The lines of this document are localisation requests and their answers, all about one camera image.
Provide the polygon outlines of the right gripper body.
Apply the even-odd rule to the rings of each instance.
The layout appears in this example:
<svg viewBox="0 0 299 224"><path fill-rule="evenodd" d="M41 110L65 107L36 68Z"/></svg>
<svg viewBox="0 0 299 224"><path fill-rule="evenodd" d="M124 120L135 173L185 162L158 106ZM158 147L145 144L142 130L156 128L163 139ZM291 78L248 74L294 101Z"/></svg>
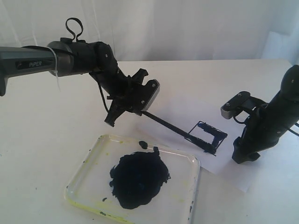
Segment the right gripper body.
<svg viewBox="0 0 299 224"><path fill-rule="evenodd" d="M283 104L268 104L265 108L258 107L250 110L244 106L238 106L249 113L245 120L245 128L240 137L234 141L232 159L238 163L256 161L260 151L275 146L285 134L285 112Z"/></svg>

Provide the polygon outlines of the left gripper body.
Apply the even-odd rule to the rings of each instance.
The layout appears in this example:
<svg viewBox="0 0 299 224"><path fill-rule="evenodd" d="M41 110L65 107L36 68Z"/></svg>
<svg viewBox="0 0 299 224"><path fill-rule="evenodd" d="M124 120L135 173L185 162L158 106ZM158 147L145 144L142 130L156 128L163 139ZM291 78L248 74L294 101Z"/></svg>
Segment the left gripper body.
<svg viewBox="0 0 299 224"><path fill-rule="evenodd" d="M125 76L118 69L114 75L104 78L104 90L109 94L107 99L112 100L105 122L114 126L115 121L125 112L134 112L136 97L143 87L142 82L148 72L139 69L133 76Z"/></svg>

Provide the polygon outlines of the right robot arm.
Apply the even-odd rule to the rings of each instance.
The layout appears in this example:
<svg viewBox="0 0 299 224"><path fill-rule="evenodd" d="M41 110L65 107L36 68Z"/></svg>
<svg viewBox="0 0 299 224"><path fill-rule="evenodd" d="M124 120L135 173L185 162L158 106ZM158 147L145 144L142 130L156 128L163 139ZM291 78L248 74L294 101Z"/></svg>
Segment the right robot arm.
<svg viewBox="0 0 299 224"><path fill-rule="evenodd" d="M227 108L231 117L245 111L249 116L245 128L236 138L232 159L238 163L256 161L259 152L274 147L280 137L299 120L299 67L292 66L284 75L281 87L274 98L266 103L245 95L235 95Z"/></svg>

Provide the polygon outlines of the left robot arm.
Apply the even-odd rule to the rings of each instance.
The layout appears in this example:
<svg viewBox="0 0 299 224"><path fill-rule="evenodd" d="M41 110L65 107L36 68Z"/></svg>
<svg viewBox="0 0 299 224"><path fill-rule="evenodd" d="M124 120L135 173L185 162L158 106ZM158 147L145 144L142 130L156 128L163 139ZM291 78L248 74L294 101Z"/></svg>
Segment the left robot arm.
<svg viewBox="0 0 299 224"><path fill-rule="evenodd" d="M151 103L151 85L142 84L148 75L146 70L139 69L132 77L125 76L108 44L67 39L51 42L48 47L1 47L1 96L6 94L9 78L44 71L56 77L90 74L112 101L105 119L110 126L114 126L116 119L125 111L140 115Z"/></svg>

